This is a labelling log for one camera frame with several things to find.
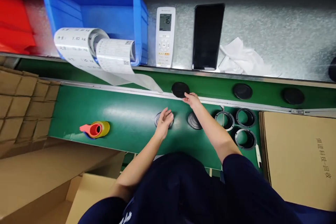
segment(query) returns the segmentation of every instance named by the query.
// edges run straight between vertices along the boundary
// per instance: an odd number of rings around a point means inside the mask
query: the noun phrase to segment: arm
[[[221,162],[230,154],[241,152],[228,132],[209,114],[195,93],[184,93],[183,101],[193,109]]]
[[[169,124],[173,119],[173,113],[168,108],[161,112],[153,137],[117,178],[112,187],[112,197],[120,197],[126,202],[130,201],[136,186],[151,166],[162,141],[167,136]]]

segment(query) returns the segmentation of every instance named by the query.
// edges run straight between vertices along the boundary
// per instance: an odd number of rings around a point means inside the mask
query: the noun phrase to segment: metal rail
[[[31,60],[46,60],[54,62],[67,62],[59,57],[49,57],[49,56],[33,56],[33,55],[24,55],[24,54],[10,54],[2,53],[0,55],[8,57],[5,62],[6,67],[14,68],[18,63],[17,58],[26,58]],[[297,80],[297,79],[285,79],[285,78],[272,78],[272,77],[262,77],[262,76],[250,76],[250,75],[236,75],[229,73],[215,73],[215,72],[204,72],[204,71],[195,71],[195,70],[181,70],[173,68],[158,68],[158,67],[149,67],[149,66],[137,66],[133,67],[134,70],[150,71],[150,72],[162,72],[162,73],[171,73],[171,74],[184,74],[184,75],[194,75],[194,76],[204,76],[204,77],[213,77],[213,78],[223,78],[223,79],[238,79],[242,81],[258,81],[258,82],[268,82],[268,83],[278,83],[278,84],[287,84],[287,85],[300,85],[300,86],[313,86],[320,88],[332,88],[336,89],[336,83],[331,82],[316,82],[309,80]]]

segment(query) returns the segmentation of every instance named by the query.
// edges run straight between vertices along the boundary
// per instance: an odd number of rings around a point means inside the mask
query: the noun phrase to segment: dark blue uniform
[[[164,155],[153,162],[128,204],[105,198],[79,224],[301,223],[247,158],[227,156],[223,175],[224,183],[189,155]]]

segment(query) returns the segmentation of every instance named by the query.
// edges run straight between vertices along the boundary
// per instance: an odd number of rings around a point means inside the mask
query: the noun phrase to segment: round rubber part
[[[328,75],[330,79],[336,82],[336,57],[330,63]]]
[[[238,143],[238,135],[241,134],[242,132],[246,133],[247,140],[246,140],[246,143],[239,144]],[[235,133],[234,141],[236,142],[238,147],[240,147],[242,149],[245,149],[245,150],[250,150],[250,149],[253,149],[256,146],[257,138],[256,138],[255,134],[252,131],[250,131],[249,129],[239,129]]]
[[[184,82],[175,82],[171,87],[171,91],[178,98],[184,98],[184,92],[190,93],[188,85]]]
[[[249,85],[238,83],[233,86],[233,93],[238,99],[247,100],[252,97],[253,91]]]
[[[159,121],[160,115],[161,115],[161,112],[159,112],[159,113],[155,116],[155,118],[154,118],[154,124],[155,124],[155,127],[158,126],[158,121]],[[170,128],[173,126],[173,123],[174,123],[174,119],[173,119],[173,121],[169,124],[168,129],[170,129]]]
[[[235,125],[235,119],[233,117],[233,115],[231,115],[229,112],[226,112],[226,111],[220,111],[217,113],[217,115],[215,116],[215,120],[217,121],[217,117],[219,115],[223,114],[223,116],[227,119],[227,124],[226,125],[223,125],[223,128],[226,130],[226,131],[230,131],[233,129],[234,125]]]
[[[239,115],[240,112],[245,112],[245,114],[247,115],[247,122],[242,123],[239,120],[238,115]],[[250,109],[247,109],[247,108],[238,109],[238,111],[236,113],[236,121],[240,125],[240,127],[242,127],[242,128],[250,128],[250,127],[254,126],[255,123],[257,122],[256,115],[254,114],[254,112]]]
[[[300,89],[295,87],[285,88],[282,91],[282,98],[291,105],[301,105],[305,100],[305,95]]]
[[[194,112],[191,112],[188,116],[188,124],[194,130],[203,129]]]

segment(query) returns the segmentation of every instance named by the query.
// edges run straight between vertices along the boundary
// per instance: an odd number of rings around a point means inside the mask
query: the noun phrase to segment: black phone screen
[[[216,69],[225,5],[195,8],[193,69]]]

